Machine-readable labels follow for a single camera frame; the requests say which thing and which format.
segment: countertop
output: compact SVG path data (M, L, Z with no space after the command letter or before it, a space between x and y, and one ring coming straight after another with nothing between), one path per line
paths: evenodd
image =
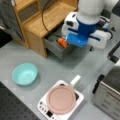
M39 100L58 80L70 83L79 74L82 78L76 89L84 95L85 100L70 120L113 120L93 105L92 90L99 75L106 75L114 66L107 55L117 42L110 40L104 50L96 49L94 52L89 51L90 46L76 47L60 60L50 52L45 59L12 41L0 49L0 81L41 120L46 120L37 109ZM12 71L22 63L33 63L38 69L36 81L28 87L18 86L12 81Z

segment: wooden shelf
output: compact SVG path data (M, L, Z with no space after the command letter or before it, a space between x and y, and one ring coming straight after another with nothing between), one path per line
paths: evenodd
M18 12L22 11L26 7L30 6L36 0L15 0L16 2L16 9Z
M76 10L75 7L65 4L64 2L58 1L53 4L44 12L44 22L47 29L52 31L74 10ZM44 38L48 34L43 26L41 14L27 22L24 27L41 38Z

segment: plastic bowl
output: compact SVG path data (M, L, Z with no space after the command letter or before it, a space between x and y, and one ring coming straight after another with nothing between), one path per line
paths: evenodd
M15 68L12 74L13 81L22 86L31 85L37 77L37 68L31 63L24 63Z

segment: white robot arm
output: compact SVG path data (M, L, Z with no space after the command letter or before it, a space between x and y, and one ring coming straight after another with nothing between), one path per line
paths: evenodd
M119 0L80 0L78 12L71 12L65 19L62 34L70 44L84 47L105 48L111 38L108 31L99 30L100 15L105 8L112 11Z

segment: pot handle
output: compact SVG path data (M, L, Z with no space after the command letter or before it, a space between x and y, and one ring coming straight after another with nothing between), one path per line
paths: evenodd
M76 87L76 85L80 82L80 75L77 75L71 82L70 82L70 86L72 86L73 88Z

